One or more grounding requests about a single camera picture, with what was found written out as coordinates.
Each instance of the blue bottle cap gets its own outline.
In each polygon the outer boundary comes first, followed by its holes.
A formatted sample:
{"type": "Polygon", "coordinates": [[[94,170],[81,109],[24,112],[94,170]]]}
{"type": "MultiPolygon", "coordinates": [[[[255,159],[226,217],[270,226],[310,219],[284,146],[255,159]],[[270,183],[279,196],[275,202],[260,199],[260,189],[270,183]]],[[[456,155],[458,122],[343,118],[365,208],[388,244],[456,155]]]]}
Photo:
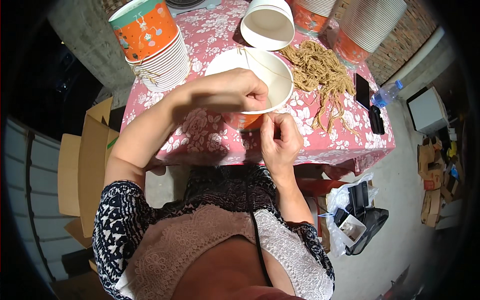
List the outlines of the blue bottle cap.
{"type": "Polygon", "coordinates": [[[398,87],[399,90],[403,88],[403,84],[400,80],[395,81],[396,86],[398,87]]]}

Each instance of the hand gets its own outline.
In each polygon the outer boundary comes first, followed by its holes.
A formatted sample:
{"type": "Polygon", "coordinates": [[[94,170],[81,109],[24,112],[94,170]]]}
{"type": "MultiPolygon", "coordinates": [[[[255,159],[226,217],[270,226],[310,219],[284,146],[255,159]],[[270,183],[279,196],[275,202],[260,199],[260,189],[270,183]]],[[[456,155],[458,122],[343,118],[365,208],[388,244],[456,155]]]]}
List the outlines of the hand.
{"type": "Polygon", "coordinates": [[[293,163],[303,146],[303,137],[293,117],[288,113],[264,114],[260,138],[264,162],[275,185],[295,183],[293,163]],[[280,128],[280,139],[274,139],[275,127],[280,128]]]}
{"type": "Polygon", "coordinates": [[[194,105],[217,112],[256,111],[266,108],[268,87],[251,70],[233,70],[198,78],[185,86],[194,105]]]}

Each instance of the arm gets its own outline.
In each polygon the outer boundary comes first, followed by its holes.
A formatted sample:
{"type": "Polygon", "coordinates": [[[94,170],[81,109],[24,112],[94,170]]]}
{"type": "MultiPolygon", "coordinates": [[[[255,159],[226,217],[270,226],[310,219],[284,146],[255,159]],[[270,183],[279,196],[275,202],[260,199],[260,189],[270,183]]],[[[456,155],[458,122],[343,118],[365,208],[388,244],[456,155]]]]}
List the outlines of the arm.
{"type": "Polygon", "coordinates": [[[245,69],[202,77],[177,87],[123,130],[108,158],[104,184],[130,180],[143,189],[145,167],[188,112],[197,107],[217,112],[261,110],[267,94],[265,83],[245,69]]]}
{"type": "Polygon", "coordinates": [[[262,155],[277,189],[277,204],[287,222],[313,224],[313,217],[295,181],[293,163],[303,146],[303,137],[289,114],[265,114],[260,129],[262,155]],[[275,127],[281,138],[274,139],[275,127]]]}

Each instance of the lace trim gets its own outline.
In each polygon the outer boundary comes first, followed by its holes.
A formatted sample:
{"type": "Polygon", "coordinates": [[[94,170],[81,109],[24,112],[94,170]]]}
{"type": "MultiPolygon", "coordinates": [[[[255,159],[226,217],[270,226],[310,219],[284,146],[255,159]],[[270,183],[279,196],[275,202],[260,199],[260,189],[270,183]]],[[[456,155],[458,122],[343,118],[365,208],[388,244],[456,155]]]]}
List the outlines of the lace trim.
{"type": "Polygon", "coordinates": [[[170,299],[185,270],[202,253],[238,234],[254,242],[251,223],[248,216],[214,205],[200,207],[190,220],[166,228],[135,263],[133,294],[138,300],[170,299]]]}
{"type": "MultiPolygon", "coordinates": [[[[295,294],[307,300],[330,299],[333,281],[299,236],[266,209],[254,215],[262,249],[285,269],[295,294]]],[[[138,300],[170,299],[189,265],[208,249],[239,234],[255,244],[255,233],[247,213],[233,213],[211,204],[200,206],[190,219],[168,226],[162,234],[160,240],[148,246],[135,262],[135,280],[124,286],[127,290],[121,288],[122,295],[132,299],[135,295],[138,300]]]]}
{"type": "Polygon", "coordinates": [[[300,237],[283,226],[266,209],[254,213],[262,249],[285,269],[295,295],[304,299],[330,299],[333,281],[312,257],[300,237]]]}

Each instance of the stacked paper cups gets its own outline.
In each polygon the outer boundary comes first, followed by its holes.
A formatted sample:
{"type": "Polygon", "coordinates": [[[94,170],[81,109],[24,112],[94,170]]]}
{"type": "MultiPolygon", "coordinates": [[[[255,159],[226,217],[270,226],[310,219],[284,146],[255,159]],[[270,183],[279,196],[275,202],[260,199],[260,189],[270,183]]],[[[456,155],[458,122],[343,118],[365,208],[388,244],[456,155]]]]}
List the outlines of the stacked paper cups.
{"type": "Polygon", "coordinates": [[[172,43],[160,53],[144,60],[130,61],[127,58],[125,60],[133,73],[153,92],[174,88],[190,72],[190,60],[180,28],[172,43]]]}
{"type": "Polygon", "coordinates": [[[108,22],[127,63],[149,90],[167,91],[186,78],[185,42],[164,0],[132,0],[108,22]]]}
{"type": "Polygon", "coordinates": [[[375,52],[406,9],[403,0],[352,0],[333,47],[340,61],[356,69],[375,52]]]}
{"type": "Polygon", "coordinates": [[[317,36],[328,27],[339,3],[340,0],[294,0],[295,28],[301,33],[317,36]]]}

